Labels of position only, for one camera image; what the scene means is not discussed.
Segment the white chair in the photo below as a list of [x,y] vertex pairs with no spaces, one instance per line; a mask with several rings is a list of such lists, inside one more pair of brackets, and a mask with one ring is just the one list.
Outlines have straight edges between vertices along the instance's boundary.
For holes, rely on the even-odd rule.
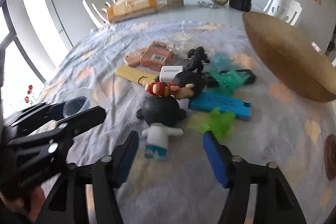
[[269,0],[264,12],[270,16],[280,18],[292,26],[297,26],[300,21],[302,7],[295,0]]
[[83,5],[94,24],[99,28],[108,23],[106,8],[117,0],[83,0]]

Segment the yellow tissue package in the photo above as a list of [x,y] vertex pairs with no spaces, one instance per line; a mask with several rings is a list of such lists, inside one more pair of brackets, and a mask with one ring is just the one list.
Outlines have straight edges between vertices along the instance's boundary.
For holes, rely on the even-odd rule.
[[165,6],[157,3],[157,0],[118,0],[110,8],[106,9],[110,23],[125,19],[152,14]]

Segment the brown bowl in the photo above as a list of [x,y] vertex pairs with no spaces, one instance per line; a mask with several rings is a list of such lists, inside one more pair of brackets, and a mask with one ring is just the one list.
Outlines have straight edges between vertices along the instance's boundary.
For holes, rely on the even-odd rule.
[[287,87],[316,101],[336,99],[336,70],[298,29],[263,13],[243,14],[247,36],[265,65]]

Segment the metal bolt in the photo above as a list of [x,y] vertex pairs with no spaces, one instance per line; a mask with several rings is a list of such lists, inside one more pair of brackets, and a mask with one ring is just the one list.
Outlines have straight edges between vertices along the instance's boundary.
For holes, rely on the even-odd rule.
[[268,167],[271,167],[271,168],[273,168],[273,169],[278,168],[277,164],[276,164],[275,162],[272,162],[272,161],[270,161],[270,162],[268,163]]
[[61,123],[61,124],[58,126],[58,128],[59,128],[59,129],[63,129],[63,128],[65,128],[67,125],[68,125],[68,123],[67,123],[67,122],[64,122],[64,123]]
[[48,148],[48,153],[52,154],[58,148],[58,143],[52,143]]
[[241,161],[242,161],[242,158],[241,158],[240,156],[233,156],[233,157],[232,157],[232,160],[233,160],[234,162],[241,162]]
[[76,167],[77,167],[77,165],[76,165],[74,162],[71,162],[71,163],[68,164],[68,168],[69,168],[69,170],[73,170],[73,169],[75,169]]
[[111,156],[104,156],[104,157],[101,158],[101,161],[102,161],[102,162],[109,162],[109,161],[111,161],[111,160],[112,160],[112,157],[111,157]]

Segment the barcode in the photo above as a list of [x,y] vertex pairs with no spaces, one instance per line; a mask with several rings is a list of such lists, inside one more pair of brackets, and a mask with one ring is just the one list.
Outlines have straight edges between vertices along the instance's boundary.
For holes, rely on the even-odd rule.
[[155,54],[153,54],[151,59],[158,60],[160,62],[164,62],[166,60],[166,58],[164,56],[155,55]]

